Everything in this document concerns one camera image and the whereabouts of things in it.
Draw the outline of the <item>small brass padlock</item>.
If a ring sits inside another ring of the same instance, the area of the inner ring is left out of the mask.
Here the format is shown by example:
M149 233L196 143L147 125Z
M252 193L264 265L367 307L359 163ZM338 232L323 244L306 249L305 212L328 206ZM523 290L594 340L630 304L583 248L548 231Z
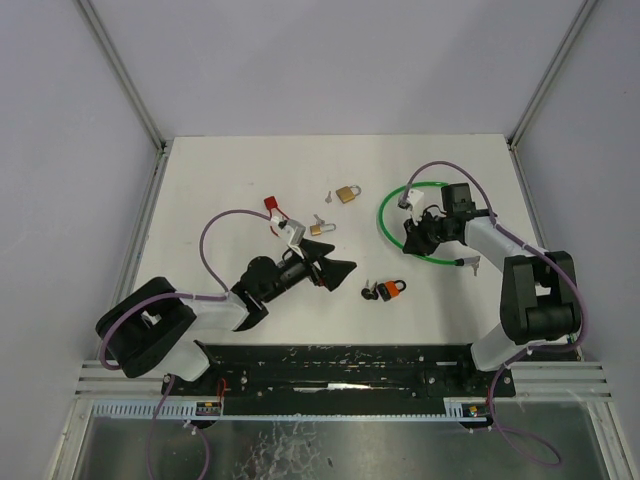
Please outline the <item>small brass padlock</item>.
M316 223L310 226L310 234L312 236L319 236L324 233L333 232L337 229L337 226L334 223Z

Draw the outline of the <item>orange black padlock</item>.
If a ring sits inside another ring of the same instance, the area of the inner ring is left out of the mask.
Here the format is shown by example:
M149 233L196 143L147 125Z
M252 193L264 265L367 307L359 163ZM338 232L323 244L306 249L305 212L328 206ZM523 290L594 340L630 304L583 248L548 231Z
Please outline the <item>orange black padlock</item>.
M402 292L406 290L406 282L404 280L390 280L383 283L379 283L376 286L376 291L379 297L388 302L398 297Z

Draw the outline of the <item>red cable lock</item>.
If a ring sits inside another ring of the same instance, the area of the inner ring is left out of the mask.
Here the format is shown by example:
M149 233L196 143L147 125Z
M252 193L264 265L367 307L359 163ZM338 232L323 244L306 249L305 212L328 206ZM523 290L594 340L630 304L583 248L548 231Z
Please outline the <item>red cable lock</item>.
M279 203L274 196L266 197L263 202L267 213L269 214L269 228L274 235L279 237L278 233L276 232L277 223L281 219L291 218L281 210L281 208L279 207Z

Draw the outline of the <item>large brass padlock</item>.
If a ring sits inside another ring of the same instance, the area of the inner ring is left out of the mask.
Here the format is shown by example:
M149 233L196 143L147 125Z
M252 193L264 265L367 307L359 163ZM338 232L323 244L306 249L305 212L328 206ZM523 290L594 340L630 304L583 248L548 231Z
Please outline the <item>large brass padlock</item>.
M358 185L348 185L335 191L336 197L342 204L347 204L355 200L362 193Z

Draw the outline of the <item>keys of orange padlock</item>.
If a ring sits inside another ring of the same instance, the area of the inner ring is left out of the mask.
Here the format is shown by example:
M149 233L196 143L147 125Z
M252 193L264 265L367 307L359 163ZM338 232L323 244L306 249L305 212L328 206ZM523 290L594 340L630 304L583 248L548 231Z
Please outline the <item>keys of orange padlock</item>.
M377 282L370 282L367 280L364 287L360 292L361 296L367 301L376 301L380 298Z

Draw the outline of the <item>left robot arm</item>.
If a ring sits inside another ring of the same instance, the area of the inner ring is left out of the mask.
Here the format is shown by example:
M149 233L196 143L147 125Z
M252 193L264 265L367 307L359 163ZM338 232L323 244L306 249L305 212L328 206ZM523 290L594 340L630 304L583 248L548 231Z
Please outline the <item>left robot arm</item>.
M304 239L280 261L258 256L227 293L179 292L167 278L154 277L98 320L99 360L105 369L120 370L128 378L158 368L195 381L211 365L195 338L197 331L250 330L268 315L267 303L305 280L336 290L357 263L330 259L334 249Z

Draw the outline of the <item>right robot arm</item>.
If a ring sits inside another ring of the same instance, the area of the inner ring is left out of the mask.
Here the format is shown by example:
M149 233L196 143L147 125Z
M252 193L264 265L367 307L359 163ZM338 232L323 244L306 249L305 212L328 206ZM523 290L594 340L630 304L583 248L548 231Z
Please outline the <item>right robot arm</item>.
M445 243L476 250L502 274L499 324L471 347L480 371L494 371L535 348L570 350L562 338L578 342L587 333L587 313L577 288L571 255L539 250L498 222L489 207L479 209L468 184L441 188L444 211L429 212L424 194L406 188L398 206L410 212L404 222L406 254L430 256Z

